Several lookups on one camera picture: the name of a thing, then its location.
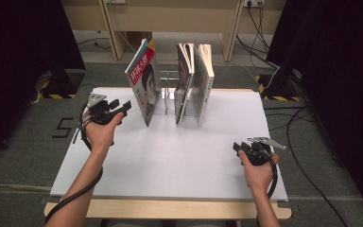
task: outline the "power socket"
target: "power socket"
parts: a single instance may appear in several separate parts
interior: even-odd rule
[[[251,7],[252,8],[259,8],[260,4],[262,4],[262,7],[265,5],[265,0],[244,0],[243,7],[248,7],[248,2],[251,1]]]

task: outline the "floor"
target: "floor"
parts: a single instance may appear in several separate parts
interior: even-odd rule
[[[123,74],[136,46],[129,47],[121,61],[114,61],[111,49],[107,48],[107,35],[98,31],[75,31],[87,67],[77,97],[41,99],[16,126],[9,148],[0,150],[0,226],[43,225],[44,205],[75,132],[74,119],[79,106],[93,87],[125,84],[124,80],[108,78],[108,74]],[[153,38],[159,64],[165,69],[176,66],[176,43],[212,44],[217,88],[258,91],[253,77],[272,72],[262,69],[268,66],[251,58],[239,43],[234,45],[232,61],[224,62],[216,34],[153,33]],[[241,35],[240,38],[251,45],[255,37]],[[272,37],[265,38],[270,44]],[[254,47],[264,49],[259,43]],[[361,195],[350,174],[329,149],[313,110],[304,108],[299,118],[291,120],[308,102],[305,96],[297,102],[263,100],[270,136],[281,144],[291,145],[288,150],[279,151],[282,156],[279,166],[293,212],[291,218],[281,223],[283,226],[344,226],[343,219],[348,226],[363,226]],[[53,136],[63,133],[58,131],[59,122],[68,127],[70,136]],[[99,223],[99,219],[90,218],[86,226],[99,226]],[[256,226],[255,220],[242,220],[239,224]]]

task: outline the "white tabletop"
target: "white tabletop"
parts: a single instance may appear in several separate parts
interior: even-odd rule
[[[130,88],[95,88],[93,93],[130,100],[132,108],[116,128],[96,185],[96,197],[171,200],[250,200],[243,166],[233,150],[249,137],[269,137],[268,123],[258,93],[213,90],[202,127],[194,116],[176,125],[175,115],[164,114],[161,99],[146,126]],[[65,194],[89,155],[78,136],[70,144],[51,190]],[[272,199],[287,201],[279,167]]]

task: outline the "book cover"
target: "book cover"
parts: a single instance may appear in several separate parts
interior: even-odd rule
[[[212,47],[210,44],[199,44],[194,48],[195,73],[191,88],[191,97],[196,110],[197,123],[202,126],[208,105],[215,74],[212,66]]]
[[[194,76],[194,44],[178,44],[179,82],[175,90],[176,124],[182,122]]]
[[[125,74],[148,127],[162,91],[161,75],[155,57],[153,40],[148,42],[147,39],[143,39],[141,41]]]

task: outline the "upright book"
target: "upright book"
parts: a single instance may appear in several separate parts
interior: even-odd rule
[[[175,90],[176,124],[182,122],[188,93],[194,76],[194,44],[178,44],[179,82]]]
[[[212,66],[212,47],[210,44],[199,44],[199,48],[194,48],[194,53],[196,68],[191,88],[191,99],[196,109],[197,123],[202,126],[215,78]]]
[[[147,39],[141,45],[125,71],[147,127],[161,96],[161,75],[155,57],[155,43]]]

